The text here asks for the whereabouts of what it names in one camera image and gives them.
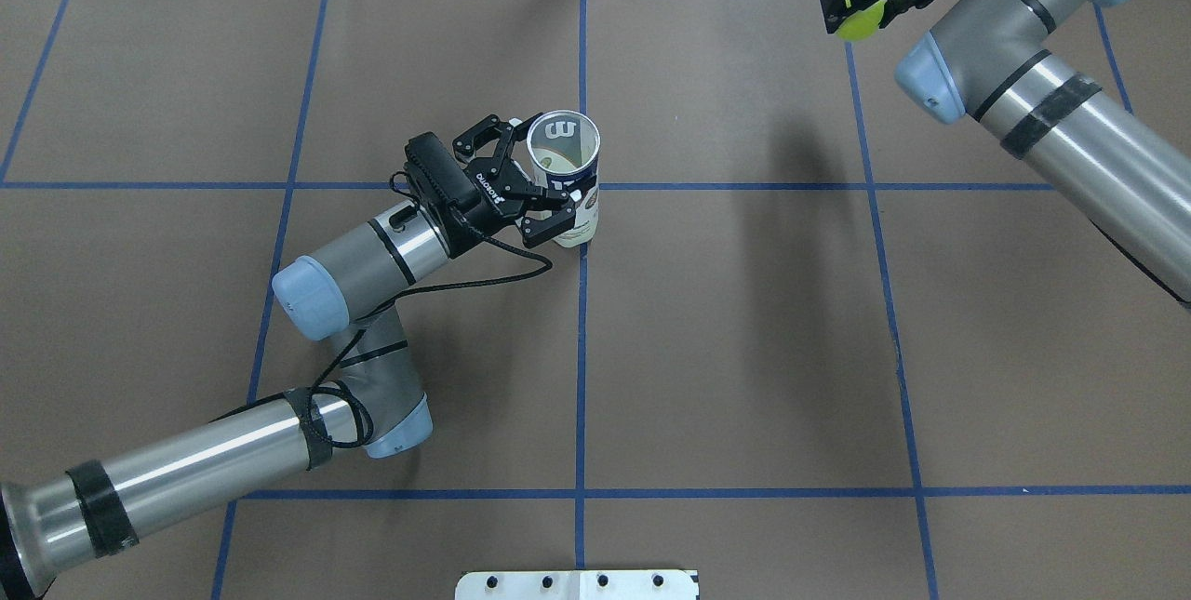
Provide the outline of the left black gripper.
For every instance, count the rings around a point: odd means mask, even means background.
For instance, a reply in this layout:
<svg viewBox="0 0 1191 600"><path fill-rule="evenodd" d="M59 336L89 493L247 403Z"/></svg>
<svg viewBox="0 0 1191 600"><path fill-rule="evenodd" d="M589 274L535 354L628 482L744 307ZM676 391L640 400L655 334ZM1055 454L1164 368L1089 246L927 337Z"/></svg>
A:
<svg viewBox="0 0 1191 600"><path fill-rule="evenodd" d="M515 144L526 136L528 121L488 115L453 140L454 227L501 231L518 223L526 249L576 227L579 192L532 186L511 163ZM480 155L491 142L493 155Z"/></svg>

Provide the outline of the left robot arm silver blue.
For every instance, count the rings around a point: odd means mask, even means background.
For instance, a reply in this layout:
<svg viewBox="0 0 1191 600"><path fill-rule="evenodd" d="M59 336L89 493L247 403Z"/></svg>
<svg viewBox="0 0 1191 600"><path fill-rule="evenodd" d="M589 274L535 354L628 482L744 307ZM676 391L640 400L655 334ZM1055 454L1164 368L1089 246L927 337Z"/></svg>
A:
<svg viewBox="0 0 1191 600"><path fill-rule="evenodd" d="M434 429L395 304L430 292L425 279L515 226L534 248L574 226L580 193L512 160L519 142L547 137L578 150L584 123L554 110L526 121L482 118L451 146L409 140L401 201L272 281L272 299L333 360L311 385L252 398L197 429L113 460L86 460L35 487L4 485L4 596L39 599L71 567L250 490L310 471L339 450L374 460L418 445Z"/></svg>

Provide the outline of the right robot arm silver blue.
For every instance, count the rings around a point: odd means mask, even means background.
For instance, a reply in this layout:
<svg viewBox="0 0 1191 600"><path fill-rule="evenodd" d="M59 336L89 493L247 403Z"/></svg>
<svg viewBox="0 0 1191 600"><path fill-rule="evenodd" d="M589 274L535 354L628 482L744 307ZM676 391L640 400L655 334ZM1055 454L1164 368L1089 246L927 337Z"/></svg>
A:
<svg viewBox="0 0 1191 600"><path fill-rule="evenodd" d="M1127 1L958 0L899 60L894 79L940 124L983 126L1187 308L1187 154L1048 46L1086 4Z"/></svg>

